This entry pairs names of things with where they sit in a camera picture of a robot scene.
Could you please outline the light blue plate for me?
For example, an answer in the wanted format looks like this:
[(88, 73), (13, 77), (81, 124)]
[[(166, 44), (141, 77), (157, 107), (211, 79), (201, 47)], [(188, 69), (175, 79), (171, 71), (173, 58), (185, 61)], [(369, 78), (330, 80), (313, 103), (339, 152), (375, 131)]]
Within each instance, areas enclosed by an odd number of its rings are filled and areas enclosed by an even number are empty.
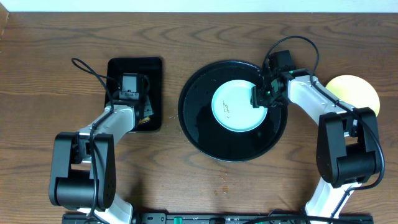
[(241, 133), (257, 128), (265, 120), (267, 108), (254, 108), (251, 104), (254, 86), (246, 80), (231, 80), (215, 91), (211, 110), (222, 127)]

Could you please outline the yellow plate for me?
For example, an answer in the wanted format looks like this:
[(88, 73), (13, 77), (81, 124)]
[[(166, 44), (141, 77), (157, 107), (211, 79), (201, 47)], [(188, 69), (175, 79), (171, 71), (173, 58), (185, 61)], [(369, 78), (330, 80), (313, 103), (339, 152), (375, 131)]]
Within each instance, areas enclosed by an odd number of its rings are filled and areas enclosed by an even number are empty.
[(379, 95), (374, 87), (363, 78), (354, 75), (340, 75), (330, 80), (326, 89), (356, 108), (369, 107), (376, 116), (380, 112)]

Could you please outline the green yellow sponge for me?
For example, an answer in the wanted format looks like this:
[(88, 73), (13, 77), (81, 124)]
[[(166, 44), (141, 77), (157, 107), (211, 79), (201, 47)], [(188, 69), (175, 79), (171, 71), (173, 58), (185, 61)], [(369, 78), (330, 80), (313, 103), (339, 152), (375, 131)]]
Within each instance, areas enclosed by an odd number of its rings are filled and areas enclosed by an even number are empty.
[(150, 121), (150, 116), (147, 116), (139, 121), (139, 124), (148, 123)]

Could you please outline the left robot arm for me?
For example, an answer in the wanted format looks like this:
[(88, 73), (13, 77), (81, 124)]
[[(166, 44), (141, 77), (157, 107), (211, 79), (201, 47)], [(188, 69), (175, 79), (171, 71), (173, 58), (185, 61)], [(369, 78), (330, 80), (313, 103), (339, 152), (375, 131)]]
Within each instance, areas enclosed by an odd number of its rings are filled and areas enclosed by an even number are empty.
[(123, 73), (103, 113), (76, 132), (57, 134), (53, 145), (49, 200), (102, 223), (132, 223), (133, 206), (116, 193), (115, 146), (150, 115), (147, 75)]

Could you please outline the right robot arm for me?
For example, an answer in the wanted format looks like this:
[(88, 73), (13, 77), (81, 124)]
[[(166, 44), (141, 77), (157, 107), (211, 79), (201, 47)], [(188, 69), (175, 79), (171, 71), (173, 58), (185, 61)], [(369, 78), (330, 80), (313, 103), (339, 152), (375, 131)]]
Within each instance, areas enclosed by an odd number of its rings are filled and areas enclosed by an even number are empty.
[(380, 184), (385, 160), (375, 112), (356, 108), (327, 90), (313, 70), (297, 69), (288, 50), (268, 52), (251, 90), (253, 107), (298, 105), (318, 126), (316, 162), (321, 179), (305, 214), (334, 223), (354, 191)]

